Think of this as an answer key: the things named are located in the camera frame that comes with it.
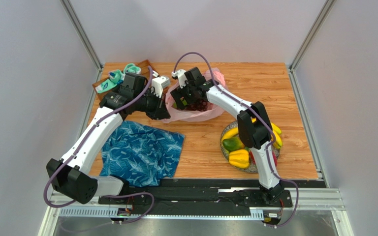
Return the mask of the yellow fake bell pepper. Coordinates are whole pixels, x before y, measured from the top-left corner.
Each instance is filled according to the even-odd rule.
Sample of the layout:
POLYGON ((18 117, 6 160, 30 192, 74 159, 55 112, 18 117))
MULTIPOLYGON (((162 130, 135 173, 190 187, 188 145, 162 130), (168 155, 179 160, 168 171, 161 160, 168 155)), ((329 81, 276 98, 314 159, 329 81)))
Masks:
POLYGON ((230 165, 240 169, 247 169, 250 166, 249 152, 245 149, 230 152, 228 160, 230 165))

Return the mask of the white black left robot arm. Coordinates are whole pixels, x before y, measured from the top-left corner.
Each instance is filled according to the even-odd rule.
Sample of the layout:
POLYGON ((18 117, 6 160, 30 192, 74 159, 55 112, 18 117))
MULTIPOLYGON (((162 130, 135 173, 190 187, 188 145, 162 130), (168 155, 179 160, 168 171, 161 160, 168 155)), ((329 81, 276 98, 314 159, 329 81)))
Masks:
POLYGON ((124 187, 120 177, 90 176, 92 164, 111 134, 133 112, 153 120, 170 118, 163 91, 170 86, 166 76, 150 79, 127 73, 124 81, 102 98, 95 117, 73 147, 59 160, 50 159, 46 170, 49 185, 72 202, 88 203, 93 197, 117 196, 124 187))

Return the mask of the yellow fake banana bunch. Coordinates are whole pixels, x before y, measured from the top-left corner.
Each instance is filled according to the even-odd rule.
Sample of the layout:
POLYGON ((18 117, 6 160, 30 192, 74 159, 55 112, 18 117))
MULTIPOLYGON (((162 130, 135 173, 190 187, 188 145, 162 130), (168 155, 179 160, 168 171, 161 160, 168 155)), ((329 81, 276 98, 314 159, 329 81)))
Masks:
POLYGON ((260 149, 260 147, 266 142, 273 142, 273 147, 280 150, 283 146, 282 139, 280 135, 282 134, 281 129, 276 126, 273 122, 270 122, 269 127, 273 131, 274 137, 268 132, 268 130, 263 126, 257 118, 252 118, 252 123, 254 126, 254 133, 252 136, 253 147, 260 149))

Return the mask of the green orange fake mango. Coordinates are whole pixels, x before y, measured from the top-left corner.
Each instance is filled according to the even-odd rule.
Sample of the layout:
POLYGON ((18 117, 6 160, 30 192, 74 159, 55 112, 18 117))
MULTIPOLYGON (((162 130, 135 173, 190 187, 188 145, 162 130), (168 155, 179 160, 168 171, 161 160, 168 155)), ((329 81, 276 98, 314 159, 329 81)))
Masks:
POLYGON ((243 144, 239 136, 223 139, 222 145, 228 152, 233 152, 245 148, 245 145, 243 144))

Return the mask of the pink translucent plastic bag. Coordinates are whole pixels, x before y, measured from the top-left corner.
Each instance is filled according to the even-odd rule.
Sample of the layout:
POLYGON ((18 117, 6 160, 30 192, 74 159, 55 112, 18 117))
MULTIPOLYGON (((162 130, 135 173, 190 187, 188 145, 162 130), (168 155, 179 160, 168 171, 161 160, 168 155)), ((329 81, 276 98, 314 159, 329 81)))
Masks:
POLYGON ((172 72, 177 82, 168 89, 165 97, 170 118, 174 121, 201 122, 221 116, 224 109, 207 100, 206 92, 214 86, 210 72, 201 73, 197 67, 172 72))

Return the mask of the single yellow fake banana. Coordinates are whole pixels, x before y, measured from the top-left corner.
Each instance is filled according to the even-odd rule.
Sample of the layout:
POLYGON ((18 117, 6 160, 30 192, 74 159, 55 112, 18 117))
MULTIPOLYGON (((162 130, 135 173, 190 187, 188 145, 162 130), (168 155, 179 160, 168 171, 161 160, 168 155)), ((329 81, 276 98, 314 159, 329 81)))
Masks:
POLYGON ((238 135, 238 133, 239 133, 238 127, 234 127, 234 128, 229 129, 227 132, 225 132, 222 135, 221 142, 225 139, 229 139, 229 138, 232 138, 232 137, 238 135))

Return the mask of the dark red fake grapes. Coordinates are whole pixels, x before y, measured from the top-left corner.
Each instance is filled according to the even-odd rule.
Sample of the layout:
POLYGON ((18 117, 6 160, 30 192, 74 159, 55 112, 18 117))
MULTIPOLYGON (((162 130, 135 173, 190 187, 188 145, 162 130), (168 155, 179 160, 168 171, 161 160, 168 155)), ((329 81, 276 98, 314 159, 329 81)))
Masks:
POLYGON ((196 102, 194 102, 193 104, 187 105, 186 110, 187 111, 199 111, 199 112, 207 111, 208 110, 208 102, 203 100, 203 99, 199 99, 196 102))

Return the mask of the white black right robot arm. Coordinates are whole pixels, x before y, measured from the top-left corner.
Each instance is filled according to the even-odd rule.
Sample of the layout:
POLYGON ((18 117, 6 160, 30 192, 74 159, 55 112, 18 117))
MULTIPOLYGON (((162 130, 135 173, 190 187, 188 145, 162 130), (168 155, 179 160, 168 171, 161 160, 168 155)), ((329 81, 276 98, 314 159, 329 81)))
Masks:
POLYGON ((203 99, 224 109, 237 120, 238 136, 250 149, 256 163, 259 197, 266 205, 277 202, 284 187, 277 177, 271 143, 273 130, 264 105, 235 96, 214 79, 206 80, 197 67, 173 71, 171 75, 178 81, 178 87, 171 91, 171 96, 179 109, 203 99))

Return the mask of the pink fake dragon fruit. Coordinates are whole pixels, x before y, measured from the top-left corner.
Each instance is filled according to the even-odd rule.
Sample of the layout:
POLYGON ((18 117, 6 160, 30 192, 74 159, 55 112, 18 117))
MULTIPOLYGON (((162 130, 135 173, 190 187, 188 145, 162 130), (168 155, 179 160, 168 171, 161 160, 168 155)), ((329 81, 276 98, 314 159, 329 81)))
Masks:
MULTIPOLYGON (((249 151, 249 156, 250 156, 251 162, 256 164, 253 153, 251 151, 249 151)), ((272 156, 273 156, 273 160, 275 162, 275 165, 277 166, 278 153, 275 153, 274 151, 272 151, 272 156)))

